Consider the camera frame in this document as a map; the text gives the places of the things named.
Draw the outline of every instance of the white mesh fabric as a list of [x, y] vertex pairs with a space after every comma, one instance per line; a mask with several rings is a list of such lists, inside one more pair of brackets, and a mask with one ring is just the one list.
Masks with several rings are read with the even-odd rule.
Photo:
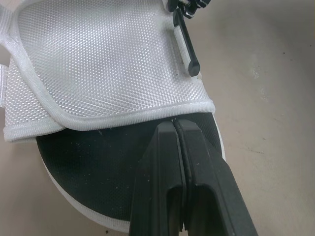
[[160, 0], [46, 0], [23, 9], [18, 25], [35, 72], [72, 115], [209, 100], [202, 82], [183, 73]]

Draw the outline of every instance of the textured white material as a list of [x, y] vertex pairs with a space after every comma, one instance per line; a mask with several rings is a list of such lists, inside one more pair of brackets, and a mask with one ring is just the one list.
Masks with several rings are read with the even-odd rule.
[[0, 64], [0, 107], [5, 106], [7, 71], [8, 67]]
[[108, 227], [112, 230], [116, 230], [116, 231], [120, 231], [117, 232], [117, 236], [123, 236], [125, 235], [124, 233], [128, 233], [129, 232], [129, 225], [130, 222], [129, 221], [124, 221], [124, 220], [118, 220], [118, 219], [114, 219], [114, 218], [110, 218], [107, 217], [105, 215], [102, 215], [84, 205], [82, 205], [81, 203], [79, 203], [77, 200], [75, 200], [73, 197], [71, 197], [58, 183], [57, 181], [54, 179], [54, 177], [50, 174], [49, 170], [47, 169], [45, 163], [44, 166], [47, 170], [47, 173], [49, 175], [49, 177], [51, 178], [52, 182], [54, 183], [54, 185], [58, 188], [58, 190], [61, 192], [61, 194], [68, 200], [68, 202], [74, 207], [76, 208], [81, 214], [85, 215], [87, 218], [89, 218], [90, 220], [93, 220], [97, 223], [99, 223], [100, 225], [103, 225], [105, 227]]
[[24, 121], [26, 103], [36, 106], [27, 122], [49, 115], [82, 131], [214, 112], [202, 81], [185, 73], [173, 30], [160, 0], [24, 1], [0, 42], [26, 82], [13, 87], [31, 94], [11, 102], [7, 125]]
[[179, 51], [180, 51], [181, 56], [182, 56], [182, 60], [183, 60], [184, 67], [185, 67], [185, 72], [187, 75], [189, 75], [189, 64], [190, 64], [191, 60], [190, 60], [188, 49], [187, 49], [187, 46], [186, 46], [186, 43], [184, 40], [184, 36], [183, 36], [183, 33], [181, 31], [180, 26], [175, 27], [174, 34], [175, 34], [176, 41], [178, 43]]

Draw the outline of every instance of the white fabric binding edge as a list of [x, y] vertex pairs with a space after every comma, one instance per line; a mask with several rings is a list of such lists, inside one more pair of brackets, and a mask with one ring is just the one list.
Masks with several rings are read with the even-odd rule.
[[8, 67], [0, 64], [0, 107], [5, 107], [7, 72]]
[[105, 226], [107, 228], [110, 228], [112, 230], [120, 231], [122, 233], [128, 233], [129, 232], [129, 221], [124, 220], [118, 220], [114, 218], [110, 218], [108, 216], [102, 215], [84, 205], [79, 203], [77, 200], [75, 200], [73, 197], [71, 197], [54, 179], [54, 177], [50, 174], [49, 170], [47, 169], [45, 163], [43, 162], [47, 173], [49, 177], [51, 178], [54, 185], [58, 188], [58, 190], [61, 192], [61, 194], [67, 199], [67, 201], [75, 208], [77, 209], [81, 214], [89, 218], [90, 220], [93, 220], [94, 222]]
[[32, 63], [27, 55], [27, 52], [23, 48], [21, 43], [19, 31], [18, 31], [18, 15], [19, 11], [28, 4], [38, 2], [41, 0], [26, 1], [20, 5], [13, 15], [12, 27], [9, 35], [4, 35], [0, 39], [0, 43], [7, 48], [14, 58], [16, 65], [18, 66], [22, 78], [26, 81], [27, 85], [32, 89], [39, 102], [50, 114], [50, 116], [61, 125], [79, 131], [111, 128], [123, 125], [130, 125], [140, 122], [145, 122], [153, 119], [177, 116], [188, 113], [198, 112], [215, 112], [215, 107], [212, 100], [199, 100], [189, 101], [179, 104], [174, 104], [170, 107], [159, 107], [157, 110], [146, 110], [143, 112], [133, 112], [127, 114], [120, 114], [118, 116], [111, 117], [77, 117], [64, 111], [53, 100], [46, 87], [39, 79], [38, 75], [32, 66]]

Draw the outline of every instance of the gray surface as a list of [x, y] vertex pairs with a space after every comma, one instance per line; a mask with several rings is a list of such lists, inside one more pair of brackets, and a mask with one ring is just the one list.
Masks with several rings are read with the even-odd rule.
[[[313, 236], [314, 1], [213, 0], [187, 23], [259, 235]], [[58, 192], [36, 145], [0, 135], [0, 150], [0, 235], [106, 235]]]

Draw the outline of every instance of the white strap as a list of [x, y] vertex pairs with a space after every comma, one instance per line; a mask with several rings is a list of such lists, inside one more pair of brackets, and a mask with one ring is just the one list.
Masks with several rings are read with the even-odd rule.
[[188, 49], [187, 49], [187, 46], [186, 46], [186, 43], [184, 40], [184, 36], [183, 36], [183, 33], [182, 33], [180, 26], [175, 27], [174, 34], [175, 34], [175, 38], [176, 38], [176, 41], [177, 41], [177, 44], [179, 47], [179, 51], [180, 51], [181, 56], [182, 56], [182, 60], [183, 60], [184, 67], [185, 67], [185, 72], [186, 72], [186, 74], [189, 75], [188, 67], [189, 67], [191, 60], [190, 60]]
[[9, 30], [11, 17], [12, 12], [5, 8], [4, 6], [0, 5], [0, 42], [1, 37], [4, 34], [7, 34]]
[[5, 107], [6, 79], [9, 68], [0, 64], [0, 107]]

